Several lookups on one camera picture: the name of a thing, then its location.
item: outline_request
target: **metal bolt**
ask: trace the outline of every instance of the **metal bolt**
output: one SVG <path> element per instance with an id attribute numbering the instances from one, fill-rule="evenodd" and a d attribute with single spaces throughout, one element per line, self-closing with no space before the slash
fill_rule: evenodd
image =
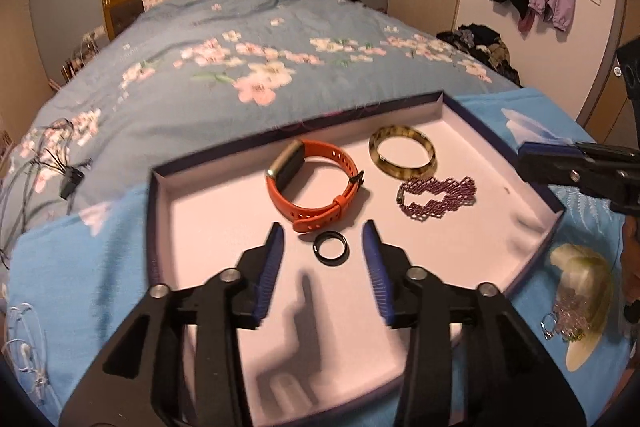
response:
<path id="1" fill-rule="evenodd" d="M 233 282 L 240 279 L 241 273 L 235 268 L 227 268 L 220 274 L 220 280 L 222 282 Z"/>
<path id="2" fill-rule="evenodd" d="M 412 266 L 409 270 L 406 271 L 406 276 L 409 277 L 412 281 L 422 281 L 427 278 L 427 270 L 425 270 L 422 266 Z"/>
<path id="3" fill-rule="evenodd" d="M 498 295 L 498 288 L 490 282 L 483 282 L 478 286 L 478 291 L 485 297 L 495 297 Z"/>
<path id="4" fill-rule="evenodd" d="M 149 295 L 154 299 L 160 299 L 169 293 L 169 286 L 166 284 L 156 284 L 149 288 Z"/>

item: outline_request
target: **ring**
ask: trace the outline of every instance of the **ring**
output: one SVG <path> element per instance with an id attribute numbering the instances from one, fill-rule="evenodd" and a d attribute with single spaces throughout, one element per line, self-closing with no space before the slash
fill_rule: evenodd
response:
<path id="1" fill-rule="evenodd" d="M 381 156 L 378 152 L 378 147 L 384 140 L 391 138 L 392 136 L 404 136 L 418 142 L 430 155 L 429 162 L 416 168 L 402 167 L 390 162 L 384 156 Z M 407 127 L 405 125 L 387 125 L 373 133 L 371 138 L 369 138 L 369 156 L 371 156 L 372 162 L 376 164 L 378 169 L 396 180 L 408 180 L 409 178 L 431 178 L 438 168 L 436 150 L 433 147 L 431 140 L 417 129 Z"/>
<path id="2" fill-rule="evenodd" d="M 338 257 L 332 259 L 330 257 L 324 257 L 320 253 L 320 246 L 327 239 L 338 239 L 344 245 L 344 250 Z M 314 240 L 314 254 L 316 255 L 316 259 L 318 259 L 322 264 L 326 264 L 327 266 L 340 266 L 349 258 L 349 243 L 347 243 L 347 240 L 340 232 L 336 232 L 335 230 L 325 230 L 324 232 L 319 233 Z"/>
<path id="3" fill-rule="evenodd" d="M 551 329 L 551 330 L 549 330 L 549 329 L 546 327 L 546 320 L 547 320 L 549 317 L 550 317 L 550 318 L 551 318 L 551 320 L 553 320 L 553 322 L 554 322 L 554 325 L 552 326 L 552 329 Z M 555 329 L 556 329 L 556 324 L 557 324 L 557 323 L 558 323 L 558 318 L 557 318 L 556 314 L 555 314 L 555 313 L 553 313 L 553 312 L 548 313 L 548 314 L 546 314 L 544 317 L 542 317 L 542 320 L 540 321 L 540 327 L 542 328 L 542 331 L 543 331 L 543 333 L 545 334 L 545 340 L 548 340 L 548 341 L 549 341 L 549 340 L 551 340 L 554 336 L 556 336 Z"/>

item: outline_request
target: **fitness tracker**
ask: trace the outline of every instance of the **fitness tracker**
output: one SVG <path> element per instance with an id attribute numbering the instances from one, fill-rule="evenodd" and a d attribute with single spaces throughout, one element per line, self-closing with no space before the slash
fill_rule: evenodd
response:
<path id="1" fill-rule="evenodd" d="M 311 156 L 336 162 L 349 177 L 344 192 L 336 196 L 331 204 L 322 208 L 295 206 L 282 195 L 284 188 L 304 165 L 305 158 Z M 321 229 L 342 217 L 362 185 L 363 176 L 364 171 L 358 172 L 356 164 L 342 149 L 325 142 L 295 140 L 271 164 L 266 172 L 266 182 L 271 201 L 283 216 L 293 222 L 293 230 L 310 232 Z"/>

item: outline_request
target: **bed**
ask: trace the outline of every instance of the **bed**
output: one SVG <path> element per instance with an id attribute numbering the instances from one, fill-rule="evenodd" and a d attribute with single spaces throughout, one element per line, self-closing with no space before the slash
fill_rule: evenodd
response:
<path id="1" fill-rule="evenodd" d="M 519 90 L 448 44 L 360 4 L 166 0 L 145 11 L 145 0 L 102 0 L 102 6 L 110 45 L 42 108 L 11 155 L 2 203 L 9 310 L 30 304 L 28 336 L 47 360 L 44 381 L 34 380 L 42 371 L 18 377 L 54 423 L 146 287 L 144 209 L 152 166 L 266 129 L 436 90 L 459 97 L 513 148 L 525 139 L 589 139 L 535 90 Z M 61 119 L 72 128 L 47 129 Z M 54 156 L 86 164 L 73 197 L 60 198 L 55 168 L 30 168 L 36 150 L 49 166 Z M 552 249 L 571 248 L 546 259 L 513 301 L 536 330 L 566 256 L 597 258 L 593 264 L 606 267 L 610 298 L 593 345 L 574 348 L 568 362 L 573 346 L 558 338 L 546 344 L 593 422 L 630 350 L 618 332 L 622 217 L 601 201 L 555 191 L 568 211 Z M 0 284 L 6 280 L 5 270 Z M 391 425 L 396 400 L 391 391 L 328 422 Z"/>

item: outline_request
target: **tortoiseshell bangle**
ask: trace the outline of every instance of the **tortoiseshell bangle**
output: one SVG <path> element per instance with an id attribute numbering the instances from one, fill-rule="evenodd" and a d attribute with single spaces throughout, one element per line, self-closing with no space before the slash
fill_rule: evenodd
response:
<path id="1" fill-rule="evenodd" d="M 402 167 L 390 162 L 384 156 L 381 156 L 378 152 L 380 144 L 392 136 L 404 136 L 417 141 L 422 145 L 427 154 L 430 156 L 430 160 L 422 167 Z M 375 163 L 376 167 L 388 174 L 396 180 L 408 180 L 409 178 L 431 178 L 438 168 L 438 162 L 436 160 L 436 150 L 433 147 L 431 141 L 420 131 L 412 127 L 405 125 L 388 125 L 381 127 L 369 138 L 369 156 Z"/>

